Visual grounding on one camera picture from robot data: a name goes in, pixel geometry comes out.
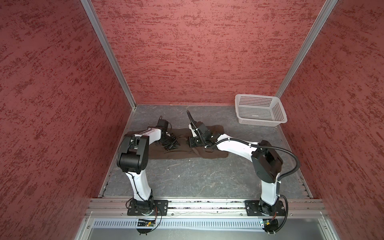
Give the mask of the brown trousers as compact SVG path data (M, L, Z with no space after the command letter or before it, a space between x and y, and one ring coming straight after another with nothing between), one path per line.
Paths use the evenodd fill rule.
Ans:
M178 146L172 150L166 150L160 142L154 142L149 146L149 159L150 160L180 160L180 159L219 159L227 158L228 152L205 149L203 147L191 148L187 143L192 132L189 128L172 129L170 131L177 137Z

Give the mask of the white plastic basket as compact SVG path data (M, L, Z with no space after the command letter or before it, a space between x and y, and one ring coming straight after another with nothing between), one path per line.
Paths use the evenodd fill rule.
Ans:
M272 96L237 94L235 109L239 124L276 127L288 121L281 100Z

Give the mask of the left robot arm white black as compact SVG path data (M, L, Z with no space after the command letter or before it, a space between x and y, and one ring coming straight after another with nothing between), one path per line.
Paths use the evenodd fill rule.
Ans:
M132 208L144 216L151 215L156 209L146 174L150 145L155 142L160 142L167 151L179 145L174 134L155 127L125 136L117 153L117 166L129 178L134 191Z

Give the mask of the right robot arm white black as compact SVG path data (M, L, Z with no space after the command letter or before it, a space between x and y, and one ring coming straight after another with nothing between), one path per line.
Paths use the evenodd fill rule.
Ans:
M252 143L232 138L226 134L208 136L207 140L193 135L187 140L192 147L212 148L214 150L233 153L253 163L257 177L262 181L262 193L259 211L264 216L273 216L278 211L277 202L280 196L279 176L283 160L267 141Z

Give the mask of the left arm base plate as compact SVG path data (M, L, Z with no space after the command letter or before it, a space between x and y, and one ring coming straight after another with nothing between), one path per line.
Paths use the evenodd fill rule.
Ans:
M168 205L168 200L149 200L144 202L133 199L128 205L127 215L137 217L166 216L168 212Z

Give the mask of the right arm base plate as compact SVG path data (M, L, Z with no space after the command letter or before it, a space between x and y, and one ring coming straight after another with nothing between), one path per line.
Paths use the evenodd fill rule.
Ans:
M284 204L280 200L277 200L274 205L269 205L260 200L246 200L245 209L247 216L283 217L286 214Z

